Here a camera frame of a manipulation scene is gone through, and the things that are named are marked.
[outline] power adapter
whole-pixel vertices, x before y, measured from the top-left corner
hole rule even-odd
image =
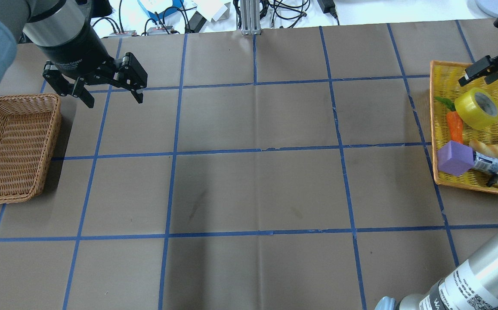
[[[324,14],[331,14],[335,19],[338,18],[337,10],[335,9],[335,2],[333,0],[317,0],[319,7]]]
[[[206,22],[207,20],[203,17],[203,15],[199,12],[195,12],[189,20],[189,26],[192,28],[189,29],[188,26],[186,26],[186,33],[198,33]]]

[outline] brown wicker basket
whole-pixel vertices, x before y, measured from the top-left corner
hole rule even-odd
[[[42,192],[62,116],[55,94],[0,97],[0,204]]]

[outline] cable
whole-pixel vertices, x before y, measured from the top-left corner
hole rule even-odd
[[[123,21],[121,20],[121,6],[123,6],[123,0],[119,1],[119,25],[121,26],[121,32],[124,32]]]
[[[117,34],[117,29],[115,29],[115,25],[113,24],[112,22],[112,19],[109,18],[109,17],[102,17],[98,20],[96,20],[93,24],[92,24],[92,27],[94,27],[100,20],[107,20],[110,24],[111,24],[111,27],[113,28],[113,33],[114,34]]]
[[[157,20],[154,20],[153,18],[150,18],[150,19],[146,20],[146,24],[145,24],[145,26],[144,26],[144,32],[143,32],[141,35],[144,35],[144,34],[145,34],[145,35],[147,35],[147,24],[148,24],[150,21],[152,21],[152,20],[153,20],[153,22],[154,22],[154,24],[155,24],[156,26],[158,25]]]
[[[188,18],[188,14],[186,13],[187,10],[186,10],[186,7],[184,6],[184,1],[182,0],[182,1],[180,1],[180,3],[182,4],[182,9],[184,9],[184,14],[186,15],[186,21],[188,22],[187,23],[188,24],[187,28],[188,28],[189,32],[191,32],[192,31],[192,27],[189,25],[189,18]]]
[[[241,8],[239,7],[239,0],[233,0],[233,7],[235,8],[235,23],[237,24],[237,29],[241,29]],[[262,9],[260,10],[260,19],[263,19],[268,14],[268,7],[270,6],[269,0],[260,0],[262,4]]]
[[[180,12],[180,14],[182,14],[182,17],[184,18],[184,26],[188,26],[188,14],[184,15],[184,11],[182,11],[181,8],[177,7],[177,6],[169,6],[168,8],[165,8],[164,11],[162,12],[163,14],[163,23],[166,24],[164,22],[164,18],[165,18],[165,14],[166,12],[169,10],[169,9],[176,9],[178,12]]]
[[[337,10],[335,8],[331,8],[329,10],[329,14],[331,14],[337,20],[337,26],[340,26],[341,23],[339,23],[339,16],[337,15]]]
[[[167,34],[170,34],[170,32],[168,31],[167,27],[164,25],[164,23],[161,21],[161,18],[159,17],[159,13],[157,12],[154,12],[154,14],[157,16],[157,19],[159,20],[159,23],[161,24],[161,26],[163,26],[164,30],[167,32]]]
[[[283,3],[284,0],[274,0],[272,3],[270,3],[270,6],[274,9],[274,12],[272,13],[272,18],[270,20],[270,27],[274,28],[275,27],[275,18],[278,17],[283,20],[295,20],[290,26],[287,28],[294,28],[294,26],[303,18],[305,17],[306,11],[310,8],[310,0],[302,0],[302,3],[299,6],[290,6],[288,4]],[[282,16],[281,14],[278,13],[278,9],[287,9],[291,10],[293,12],[297,12],[298,15],[292,16],[292,17],[286,17]]]

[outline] blue tape grid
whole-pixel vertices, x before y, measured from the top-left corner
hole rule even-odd
[[[350,187],[349,187],[349,178],[348,173],[346,171],[345,165],[345,153],[343,147],[343,139],[341,138],[341,132],[339,131],[339,118],[337,117],[337,104],[335,102],[335,92],[333,90],[333,80],[331,78],[331,68],[329,66],[329,57],[327,55],[327,47],[325,45],[325,37],[323,35],[323,28],[319,26],[319,34],[322,38],[323,45],[323,53],[325,56],[325,65],[327,67],[327,77],[329,79],[329,92],[331,94],[331,104],[333,107],[333,119],[335,120],[335,131],[337,132],[337,140],[339,141],[339,152],[341,155],[341,165],[343,167],[343,178],[345,183],[345,192],[346,192],[346,201],[348,203],[349,208],[349,218],[350,218],[350,229],[353,234],[353,248],[354,248],[354,258],[356,261],[356,274],[358,276],[358,285],[359,285],[359,295],[362,302],[362,309],[367,310],[367,306],[365,305],[365,292],[363,288],[363,277],[362,277],[362,266],[359,261],[359,250],[358,250],[358,240],[357,240],[357,231],[356,231],[356,223],[354,222],[354,212],[352,207],[352,199],[350,197]]]
[[[180,111],[182,110],[182,89],[184,87],[184,67],[186,66],[186,48],[188,36],[184,35],[184,48],[182,50],[182,67],[180,67],[180,87],[178,90],[178,107],[176,108],[176,128],[174,129],[174,153],[172,154],[172,168],[170,170],[170,187],[168,192],[167,223],[164,230],[163,259],[161,260],[161,280],[159,286],[158,309],[163,308],[164,275],[167,268],[168,239],[170,237],[170,216],[172,210],[172,192],[174,190],[174,176],[176,175],[176,157],[178,152],[178,131],[180,129]]]
[[[120,38],[119,39],[119,46],[117,47],[117,53],[115,55],[115,59],[119,58],[119,54],[121,52],[121,45],[123,43],[123,38]],[[71,260],[71,268],[69,270],[69,276],[68,276],[68,280],[67,280],[67,286],[66,286],[66,289],[65,289],[65,297],[64,297],[64,300],[63,300],[63,310],[66,310],[67,309],[67,304],[68,304],[68,300],[69,300],[69,294],[71,292],[71,283],[72,283],[72,279],[73,279],[73,274],[75,273],[75,264],[76,264],[76,258],[77,258],[77,255],[78,255],[78,245],[80,243],[80,237],[82,235],[82,227],[84,225],[84,219],[85,219],[85,216],[86,216],[86,207],[88,206],[88,201],[89,201],[89,198],[90,198],[90,190],[92,189],[92,181],[94,179],[94,172],[96,170],[96,163],[98,161],[98,158],[97,158],[97,155],[99,153],[99,146],[101,144],[101,141],[102,141],[102,134],[103,134],[103,127],[105,126],[105,118],[107,116],[107,108],[109,107],[109,98],[111,97],[111,89],[112,89],[112,86],[109,85],[108,89],[107,89],[107,98],[105,99],[105,106],[103,108],[103,116],[102,116],[102,121],[101,121],[101,124],[99,126],[99,133],[98,133],[98,140],[96,142],[96,150],[95,150],[95,153],[94,153],[94,159],[92,159],[92,169],[90,170],[90,177],[89,177],[89,181],[88,181],[88,186],[87,186],[87,189],[86,189],[86,195],[85,195],[85,198],[84,198],[84,204],[82,206],[82,212],[81,212],[81,216],[80,216],[80,223],[78,224],[78,232],[77,232],[77,238],[76,238],[76,241],[75,241],[75,249],[73,251],[73,257],[72,257],[72,260]]]
[[[467,48],[467,52],[469,53],[469,57],[472,61],[474,61],[473,55],[465,39],[465,35],[463,30],[461,29],[461,25],[459,21],[455,21],[457,23],[459,33],[461,34],[461,38]],[[145,91],[154,91],[154,90],[178,90],[178,106],[176,111],[176,128],[174,132],[174,150],[172,152],[161,152],[161,153],[131,153],[131,154],[115,154],[115,155],[100,155],[99,154],[99,145],[101,143],[101,137],[103,134],[103,128],[105,125],[105,118],[107,116],[107,108],[109,105],[109,98],[111,93],[114,92],[125,92],[126,90],[115,90],[111,86],[107,90],[95,90],[91,91],[91,93],[106,93],[107,98],[105,100],[105,108],[103,111],[102,121],[99,129],[99,137],[97,139],[97,145],[94,155],[86,155],[86,156],[73,156],[73,157],[54,157],[54,161],[64,161],[64,160],[79,160],[79,159],[91,159],[92,160],[92,168],[89,178],[89,184],[87,186],[85,201],[81,213],[81,220],[78,226],[77,236],[68,236],[68,237],[20,237],[20,238],[0,238],[0,242],[43,242],[43,241],[75,241],[74,253],[71,261],[70,272],[68,275],[68,283],[66,287],[66,293],[64,298],[64,303],[62,308],[66,309],[68,305],[68,297],[70,294],[72,278],[74,276],[75,271],[75,263],[76,257],[78,254],[78,245],[80,241],[85,240],[117,240],[117,239],[151,239],[151,238],[162,238],[164,239],[164,251],[162,257],[162,266],[161,266],[161,278],[160,278],[160,292],[159,292],[159,300],[158,300],[158,308],[161,310],[163,308],[163,298],[164,298],[164,279],[166,274],[166,263],[167,263],[167,252],[168,252],[168,241],[170,238],[197,238],[197,237],[227,237],[227,236],[269,236],[274,234],[315,234],[315,233],[351,233],[353,236],[353,249],[355,253],[355,261],[356,261],[356,269],[357,276],[359,281],[359,289],[361,294],[361,302],[362,308],[367,310],[367,306],[365,304],[365,292],[363,286],[363,279],[361,273],[361,264],[359,261],[359,250],[357,244],[357,233],[367,233],[367,232],[400,232],[400,231],[439,231],[445,230],[448,235],[448,240],[450,243],[450,248],[452,250],[454,263],[456,265],[459,264],[457,253],[455,251],[455,247],[453,244],[453,238],[451,235],[451,230],[454,229],[487,229],[487,228],[498,228],[498,224],[472,224],[472,225],[455,225],[451,226],[448,223],[448,219],[443,213],[443,203],[442,198],[440,196],[440,192],[438,186],[434,184],[434,188],[436,191],[436,196],[438,198],[438,204],[440,206],[440,211],[442,212],[442,216],[444,219],[443,226],[420,226],[420,227],[369,227],[369,228],[357,228],[355,225],[354,215],[353,215],[353,207],[350,197],[350,186],[349,186],[349,178],[346,172],[346,165],[344,159],[344,149],[351,148],[364,148],[364,147],[400,147],[400,146],[422,146],[424,148],[424,153],[427,158],[427,162],[429,165],[430,172],[432,173],[432,162],[430,160],[430,155],[428,153],[427,146],[430,143],[427,143],[424,139],[424,134],[422,131],[422,127],[418,118],[418,115],[415,111],[414,101],[412,96],[410,95],[410,89],[408,85],[408,79],[410,78],[426,78],[428,75],[411,75],[406,76],[404,67],[402,65],[402,61],[400,59],[400,54],[398,52],[398,48],[396,46],[396,42],[394,39],[394,35],[390,24],[387,24],[390,38],[392,40],[392,44],[396,53],[396,58],[398,60],[398,64],[400,66],[400,71],[402,73],[401,76],[385,76],[385,77],[359,77],[359,78],[332,78],[331,70],[329,65],[329,57],[327,54],[327,47],[325,43],[325,38],[323,34],[323,28],[320,26],[320,37],[322,40],[324,57],[326,62],[326,67],[328,71],[327,79],[312,79],[312,80],[302,80],[302,81],[277,81],[277,82],[258,82],[257,81],[257,37],[253,36],[253,82],[252,83],[235,83],[235,84],[208,84],[208,85],[199,85],[199,86],[184,86],[184,67],[186,63],[186,47],[187,47],[187,35],[184,37],[184,47],[182,49],[182,67],[180,69],[180,84],[178,87],[152,87],[147,88]],[[121,51],[122,39],[119,39],[119,45],[117,48],[117,55],[115,58],[119,57]],[[414,118],[416,121],[416,125],[418,126],[418,130],[420,133],[420,142],[415,143],[382,143],[377,145],[343,145],[341,134],[339,131],[339,120],[337,117],[337,107],[335,102],[335,94],[333,90],[333,82],[342,82],[342,81],[361,81],[361,80],[375,80],[375,79],[403,79],[404,84],[406,86],[406,91],[408,92],[408,98],[410,100],[410,104],[414,110]],[[238,87],[238,86],[248,86],[248,85],[275,85],[275,84],[299,84],[299,83],[329,83],[329,90],[331,95],[331,104],[333,107],[333,117],[335,120],[335,125],[337,126],[337,140],[339,141],[339,145],[334,146],[307,146],[307,147],[284,147],[281,149],[219,149],[219,150],[210,150],[210,151],[191,151],[191,152],[179,152],[178,151],[178,131],[179,131],[179,122],[180,122],[180,112],[181,112],[181,104],[182,104],[182,90],[183,89],[193,89],[193,88],[218,88],[218,87]],[[46,81],[42,83],[40,88],[40,92],[44,92],[46,88]],[[302,151],[302,150],[312,150],[312,149],[338,149],[340,153],[341,165],[343,167],[343,178],[345,183],[345,192],[348,201],[348,209],[350,216],[350,228],[339,228],[339,229],[288,229],[288,230],[276,230],[276,231],[240,231],[240,232],[204,232],[204,233],[170,233],[170,217],[171,217],[171,208],[172,208],[172,197],[173,197],[173,188],[174,188],[174,174],[176,170],[176,157],[178,155],[204,155],[204,154],[219,154],[219,153],[249,153],[249,152],[276,152],[276,151]],[[172,167],[170,174],[170,190],[168,196],[168,209],[167,209],[167,218],[166,218],[166,231],[164,234],[142,234],[142,235],[112,235],[112,236],[82,236],[82,227],[84,225],[84,218],[86,215],[86,208],[89,201],[90,190],[92,186],[93,176],[95,173],[97,159],[100,158],[120,158],[120,157],[153,157],[153,156],[172,156]],[[2,222],[3,214],[6,209],[6,204],[4,204],[0,210],[0,224]]]
[[[430,177],[434,179],[432,161],[430,160],[428,148],[427,148],[426,143],[425,143],[423,129],[421,127],[421,122],[419,121],[419,116],[418,116],[418,113],[417,113],[417,110],[416,110],[415,104],[414,104],[414,98],[412,98],[412,96],[410,94],[410,86],[408,84],[408,79],[405,77],[405,71],[404,71],[404,66],[402,65],[402,59],[400,59],[400,53],[398,52],[398,47],[396,46],[396,40],[394,39],[394,34],[392,32],[392,28],[390,27],[390,24],[387,24],[387,28],[388,28],[388,32],[390,35],[390,39],[392,40],[394,52],[396,53],[396,59],[398,60],[398,65],[400,66],[400,72],[402,73],[402,78],[404,79],[404,85],[406,86],[406,92],[408,92],[408,98],[410,100],[411,108],[414,112],[415,123],[417,124],[418,129],[419,129],[419,136],[421,137],[421,143],[423,146],[424,154],[427,158],[427,164],[428,164],[428,168],[430,170]],[[444,219],[446,234],[448,235],[448,242],[450,244],[450,249],[452,250],[454,263],[456,266],[458,266],[459,259],[457,257],[457,252],[455,250],[455,245],[454,245],[454,241],[452,238],[452,232],[450,230],[449,223],[448,223],[448,217],[446,216],[446,214],[444,214],[444,203],[442,202],[442,197],[440,196],[440,189],[438,188],[438,185],[434,182],[434,180],[432,183],[434,185],[434,191],[436,192],[436,198],[438,199],[438,205],[440,206],[440,214],[442,215],[442,218]]]

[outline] qr code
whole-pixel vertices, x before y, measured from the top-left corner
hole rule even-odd
[[[467,302],[471,305],[471,307],[475,308],[475,310],[490,310],[490,309],[493,309],[479,295],[475,295],[474,297],[472,297],[469,300],[467,300]]]

